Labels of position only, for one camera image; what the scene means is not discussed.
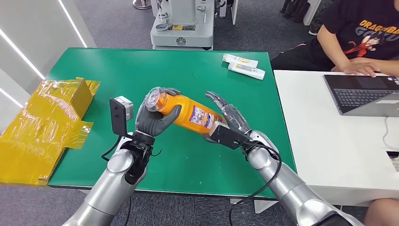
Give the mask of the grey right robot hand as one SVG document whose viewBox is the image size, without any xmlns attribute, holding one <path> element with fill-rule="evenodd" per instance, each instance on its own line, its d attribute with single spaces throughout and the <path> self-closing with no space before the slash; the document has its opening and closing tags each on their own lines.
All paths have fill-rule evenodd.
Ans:
<svg viewBox="0 0 399 226">
<path fill-rule="evenodd" d="M 212 101 L 220 108 L 223 117 L 229 128 L 242 135 L 248 135 L 251 128 L 239 110 L 232 104 L 229 104 L 225 99 L 212 91 L 206 91 L 205 97 L 212 99 Z"/>
</svg>

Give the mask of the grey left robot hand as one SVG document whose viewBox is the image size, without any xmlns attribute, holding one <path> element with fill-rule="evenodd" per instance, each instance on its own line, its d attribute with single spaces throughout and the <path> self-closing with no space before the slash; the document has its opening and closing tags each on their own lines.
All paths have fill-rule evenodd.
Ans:
<svg viewBox="0 0 399 226">
<path fill-rule="evenodd" d="M 160 112 L 151 112 L 145 106 L 150 92 L 151 90 L 146 94 L 139 107 L 135 120 L 135 129 L 136 131 L 155 137 L 174 123 L 180 114 L 182 106 L 175 105 L 172 111 L 167 115 L 163 115 Z"/>
</svg>

